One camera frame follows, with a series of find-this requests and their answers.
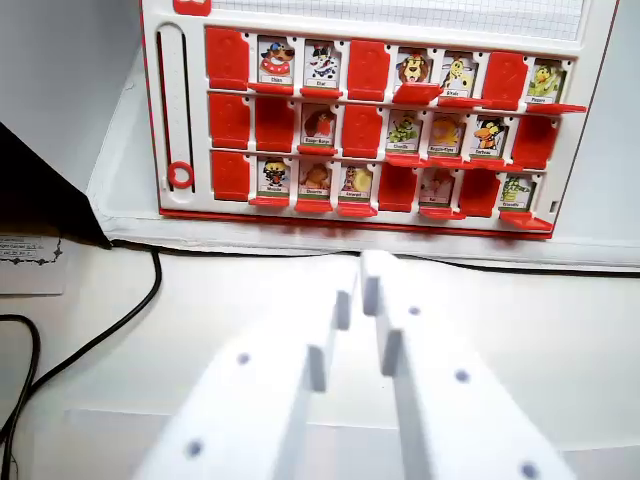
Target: black cable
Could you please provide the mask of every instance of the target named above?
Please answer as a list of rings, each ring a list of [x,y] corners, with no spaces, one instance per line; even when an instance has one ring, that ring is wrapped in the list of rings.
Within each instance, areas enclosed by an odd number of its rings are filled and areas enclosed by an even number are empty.
[[[7,464],[5,465],[4,458],[7,457],[7,455],[9,456],[9,458],[11,458],[10,456],[12,452],[11,452],[10,440],[13,439],[13,434],[15,433],[15,426],[20,416],[20,412],[24,407],[24,404],[28,402],[33,397],[33,395],[35,395],[35,393],[38,392],[38,390],[40,390],[47,382],[49,382],[49,380],[51,380],[56,375],[62,373],[64,370],[69,368],[75,362],[80,360],[80,358],[86,355],[94,347],[96,347],[97,345],[105,341],[107,338],[109,338],[111,335],[113,335],[122,327],[124,327],[127,323],[129,323],[156,296],[156,294],[158,293],[158,290],[160,290],[160,285],[162,284],[162,265],[160,264],[160,256],[158,254],[157,249],[153,249],[151,251],[151,257],[153,258],[155,280],[153,282],[153,286],[151,287],[151,290],[149,290],[149,293],[147,293],[147,295],[142,299],[140,303],[138,303],[138,305],[136,305],[129,313],[127,313],[124,317],[118,320],[114,325],[112,325],[103,333],[101,333],[100,335],[95,337],[93,340],[85,344],[82,348],[80,348],[77,352],[75,352],[69,358],[60,362],[60,364],[58,364],[56,367],[52,368],[47,373],[45,373],[40,378],[38,378],[36,382],[33,382],[33,376],[31,376],[28,383],[25,382],[25,387],[23,387],[23,392],[22,392],[24,394],[22,405],[20,406],[20,403],[16,405],[16,407],[13,409],[13,412],[11,412],[11,414],[9,415],[9,418],[7,419],[4,426],[2,427],[2,430],[0,431],[0,445],[2,445],[3,441],[6,441],[5,450],[4,450],[5,454],[3,456],[3,462],[2,462],[2,477],[0,477],[0,480],[9,480],[8,473],[5,476],[5,471],[7,472],[9,471],[10,460],[7,461]],[[11,317],[13,319],[19,317],[28,322],[31,322],[31,320],[29,320],[26,317],[22,317],[21,315],[5,315],[5,316]],[[38,330],[35,327],[35,325],[33,325],[33,328],[35,328],[35,333],[37,335]],[[39,351],[40,351],[40,343],[39,343],[39,336],[38,336],[38,353]]]
[[[7,420],[8,428],[7,428],[7,436],[5,439],[4,452],[2,454],[2,473],[0,473],[1,480],[11,480],[11,458],[12,455],[12,447],[13,447],[13,436],[16,433],[16,425],[18,423],[18,418],[20,417],[20,412],[24,408],[25,404],[29,400],[29,388],[33,383],[33,378],[36,375],[36,371],[38,370],[38,362],[40,361],[40,333],[38,332],[38,327],[36,327],[35,323],[29,320],[27,317],[22,315],[0,315],[0,322],[18,322],[26,325],[29,329],[29,333],[31,334],[31,361],[29,362],[29,372],[27,373],[27,378],[22,385],[22,390],[20,391],[20,396],[18,397],[18,401],[16,403],[15,408],[13,409],[12,414],[9,416]]]

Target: character card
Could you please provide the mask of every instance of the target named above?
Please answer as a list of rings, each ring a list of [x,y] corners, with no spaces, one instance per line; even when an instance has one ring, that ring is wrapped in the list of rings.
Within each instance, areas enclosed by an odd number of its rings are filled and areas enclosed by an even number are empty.
[[[403,83],[429,83],[432,62],[425,49],[400,47],[397,58],[395,90]]]
[[[329,105],[302,105],[300,143],[317,147],[332,147],[336,134],[336,114]]]
[[[536,183],[531,177],[507,176],[498,208],[511,212],[528,212],[535,189]]]
[[[429,153],[437,155],[460,155],[466,122],[461,115],[436,113],[431,123],[429,135]]]
[[[293,84],[295,50],[284,37],[258,37],[258,81]]]
[[[442,97],[470,97],[476,81],[478,64],[473,55],[464,52],[446,51],[440,73]]]
[[[340,173],[340,194],[338,201],[342,202],[368,202],[371,197],[371,184],[373,172],[366,165],[355,167],[343,165]]]
[[[502,118],[478,117],[469,155],[500,158],[508,130]]]
[[[282,157],[258,157],[258,196],[288,197],[291,178]]]
[[[300,162],[298,197],[329,200],[331,170],[325,163]]]
[[[451,203],[455,177],[447,168],[427,168],[422,175],[421,207],[448,207]]]
[[[304,86],[338,88],[340,52],[333,42],[307,40],[304,45]]]
[[[416,112],[408,110],[391,110],[389,130],[387,132],[387,151],[414,153],[420,145],[422,120]]]
[[[556,103],[562,93],[566,73],[559,60],[536,59],[527,90],[527,103]]]

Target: grid paper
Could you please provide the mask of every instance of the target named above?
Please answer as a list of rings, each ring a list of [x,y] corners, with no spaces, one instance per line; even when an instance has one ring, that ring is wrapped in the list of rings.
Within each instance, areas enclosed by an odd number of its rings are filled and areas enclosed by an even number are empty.
[[[214,0],[214,9],[575,40],[583,0]]]

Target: white table surface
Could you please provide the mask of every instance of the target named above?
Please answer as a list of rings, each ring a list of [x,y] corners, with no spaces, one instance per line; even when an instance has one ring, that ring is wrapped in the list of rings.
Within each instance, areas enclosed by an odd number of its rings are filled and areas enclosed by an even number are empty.
[[[164,282],[152,305],[31,402],[15,447],[21,467],[38,455],[32,434],[37,438],[65,411],[175,412],[227,339],[253,321],[287,314],[304,321],[314,292],[330,289],[357,258],[161,255],[161,261]],[[470,338],[558,449],[640,445],[640,280],[402,261],[407,281],[424,285],[434,314]],[[38,325],[42,373],[129,311],[153,277],[149,253],[73,245],[64,295],[0,298],[0,313],[21,313]],[[26,329],[1,324],[1,418],[15,402],[29,353]],[[376,368],[373,323],[357,318],[338,337],[329,393],[313,402],[310,422],[394,428],[391,383]]]

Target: white wall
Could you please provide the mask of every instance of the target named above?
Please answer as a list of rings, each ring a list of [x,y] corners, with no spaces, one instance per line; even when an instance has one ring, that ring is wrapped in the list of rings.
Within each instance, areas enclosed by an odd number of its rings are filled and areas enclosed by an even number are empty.
[[[0,2],[0,121],[80,190],[139,38],[138,0]]]

